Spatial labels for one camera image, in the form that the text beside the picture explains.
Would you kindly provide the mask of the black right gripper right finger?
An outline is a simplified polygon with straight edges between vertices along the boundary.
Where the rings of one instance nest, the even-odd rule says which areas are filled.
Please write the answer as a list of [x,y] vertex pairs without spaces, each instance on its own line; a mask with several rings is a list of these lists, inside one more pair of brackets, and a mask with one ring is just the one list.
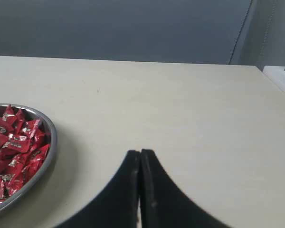
[[143,228],[227,228],[183,193],[153,150],[143,149],[139,169]]

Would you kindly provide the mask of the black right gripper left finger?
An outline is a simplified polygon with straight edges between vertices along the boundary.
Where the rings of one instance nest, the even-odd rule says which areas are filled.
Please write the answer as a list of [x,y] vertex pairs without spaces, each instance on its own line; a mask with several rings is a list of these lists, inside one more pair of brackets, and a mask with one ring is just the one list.
[[139,201],[140,152],[128,151],[105,188],[58,228],[135,228]]

